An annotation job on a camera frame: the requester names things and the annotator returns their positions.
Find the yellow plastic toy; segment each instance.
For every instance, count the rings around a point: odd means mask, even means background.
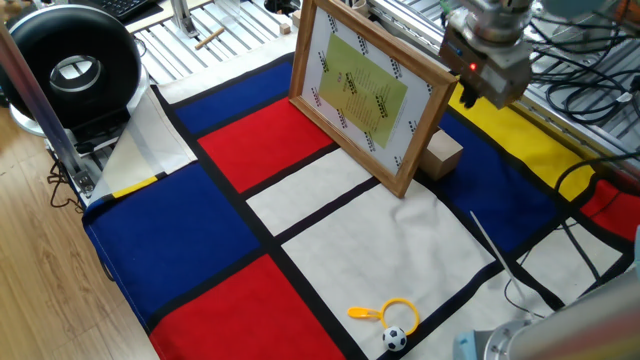
[[[413,304],[407,299],[402,299],[402,298],[391,299],[387,301],[384,305],[382,305],[382,310],[380,311],[361,308],[361,307],[353,307],[347,310],[347,314],[354,319],[370,319],[370,318],[380,319],[382,326],[384,326],[384,328],[386,329],[388,328],[388,326],[387,326],[387,323],[384,321],[384,312],[387,311],[387,308],[389,308],[390,305],[398,304],[398,303],[409,306],[411,310],[413,310],[413,314],[416,317],[416,322],[411,328],[411,330],[405,332],[405,334],[411,335],[418,328],[418,324],[420,324],[420,315],[418,314],[418,309],[416,309],[416,307],[413,306]]]

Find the wooden stick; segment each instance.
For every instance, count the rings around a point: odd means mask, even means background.
[[[215,38],[216,38],[216,36],[218,36],[218,35],[222,34],[223,32],[224,32],[224,28],[223,28],[223,27],[222,27],[222,28],[220,28],[220,29],[218,29],[218,30],[216,30],[216,31],[214,31],[214,33],[213,33],[213,34],[211,34],[211,35],[207,36],[207,38],[206,38],[206,39],[202,40],[198,45],[196,45],[196,50],[200,50],[200,49],[202,49],[202,47],[203,47],[203,46],[205,46],[205,45],[207,45],[208,43],[210,43],[210,42],[211,42],[211,40],[215,39]]]

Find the white stick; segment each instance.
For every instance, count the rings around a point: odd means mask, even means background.
[[[470,211],[470,213],[471,213],[471,217],[473,218],[473,221],[475,221],[476,224],[478,225],[478,227],[480,228],[480,232],[482,232],[482,235],[487,239],[487,241],[489,242],[489,245],[491,245],[491,248],[496,253],[496,256],[498,257],[498,260],[500,261],[500,263],[502,263],[502,266],[504,266],[504,269],[507,271],[507,274],[509,274],[509,276],[511,277],[511,281],[513,281],[513,285],[516,286],[516,290],[518,290],[518,293],[520,294],[520,297],[522,298],[522,305],[524,305],[526,303],[525,302],[525,297],[524,297],[524,292],[522,292],[522,289],[520,288],[519,281],[516,279],[515,276],[513,276],[513,273],[511,272],[511,269],[509,269],[509,267],[507,266],[507,263],[502,258],[502,255],[500,255],[500,252],[498,251],[498,248],[493,243],[493,241],[491,241],[491,238],[489,238],[489,235],[487,235],[487,232],[484,231],[484,228],[482,227],[482,225],[480,225],[480,221],[476,217],[476,214],[474,214],[473,211]],[[533,313],[531,312],[531,310],[529,310],[525,306],[523,306],[523,307],[527,310],[527,312],[531,316],[531,321],[532,322],[535,321],[535,318],[533,317]]]

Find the soccer ball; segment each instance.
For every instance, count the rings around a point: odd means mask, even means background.
[[[407,335],[397,326],[388,327],[382,334],[384,346],[391,351],[400,351],[407,345]]]

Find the black round device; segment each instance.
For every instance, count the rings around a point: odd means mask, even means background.
[[[122,112],[138,87],[136,44],[124,25],[100,10],[52,6],[28,14],[10,33],[65,128]],[[29,114],[2,68],[0,87],[20,112]]]

